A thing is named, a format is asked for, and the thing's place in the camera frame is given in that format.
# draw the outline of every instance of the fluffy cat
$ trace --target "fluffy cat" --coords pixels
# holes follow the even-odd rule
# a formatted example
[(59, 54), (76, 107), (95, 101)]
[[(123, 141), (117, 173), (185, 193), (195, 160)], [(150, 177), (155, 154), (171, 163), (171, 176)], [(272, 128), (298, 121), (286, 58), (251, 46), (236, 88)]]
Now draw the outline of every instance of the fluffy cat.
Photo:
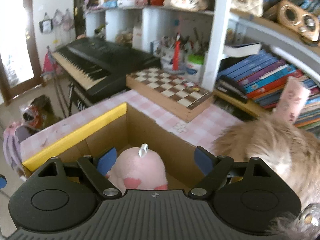
[(264, 115), (232, 126), (214, 142), (214, 154), (237, 162), (260, 157), (294, 190), (302, 209), (320, 203), (320, 141), (284, 120)]

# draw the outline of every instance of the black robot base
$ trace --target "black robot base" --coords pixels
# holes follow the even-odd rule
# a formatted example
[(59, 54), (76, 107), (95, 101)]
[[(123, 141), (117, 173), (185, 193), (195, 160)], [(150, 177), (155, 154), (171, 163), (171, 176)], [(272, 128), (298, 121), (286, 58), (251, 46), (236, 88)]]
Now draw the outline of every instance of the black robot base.
[[(270, 220), (298, 215), (297, 195), (261, 159), (234, 162), (201, 147), (195, 162), (206, 175), (183, 190), (127, 190), (124, 196), (95, 168), (53, 157), (11, 197), (18, 228), (10, 240), (279, 240)], [(230, 183), (232, 177), (243, 177)], [(67, 177), (78, 177), (80, 183)]]

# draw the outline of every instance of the cardboard box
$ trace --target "cardboard box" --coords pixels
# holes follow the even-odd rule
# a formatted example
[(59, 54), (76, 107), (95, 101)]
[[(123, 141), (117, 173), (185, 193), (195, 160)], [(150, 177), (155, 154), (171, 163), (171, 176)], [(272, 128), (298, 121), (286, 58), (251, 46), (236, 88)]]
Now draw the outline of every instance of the cardboard box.
[(204, 177), (194, 163), (195, 146), (167, 132), (127, 103), (73, 131), (24, 161), (23, 165), (33, 172), (54, 156), (71, 162), (87, 154), (98, 156), (112, 147), (120, 154), (143, 143), (161, 156), (170, 189), (183, 188), (187, 192)]

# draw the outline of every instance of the plush toy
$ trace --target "plush toy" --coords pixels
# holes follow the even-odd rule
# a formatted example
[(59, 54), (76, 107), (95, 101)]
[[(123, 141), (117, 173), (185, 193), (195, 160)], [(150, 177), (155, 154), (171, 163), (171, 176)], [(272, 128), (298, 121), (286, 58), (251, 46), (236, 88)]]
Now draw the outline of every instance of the plush toy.
[(126, 189), (168, 189), (163, 161), (147, 144), (122, 152), (106, 177), (122, 194)]

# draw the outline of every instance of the electronic keyboard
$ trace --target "electronic keyboard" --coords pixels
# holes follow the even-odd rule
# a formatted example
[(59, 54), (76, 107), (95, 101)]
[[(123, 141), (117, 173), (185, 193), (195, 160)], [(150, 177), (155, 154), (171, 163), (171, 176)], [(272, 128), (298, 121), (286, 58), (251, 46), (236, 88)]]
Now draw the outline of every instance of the electronic keyboard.
[(161, 67), (160, 59), (149, 53), (99, 38), (73, 41), (52, 56), (93, 104), (125, 90), (127, 74)]

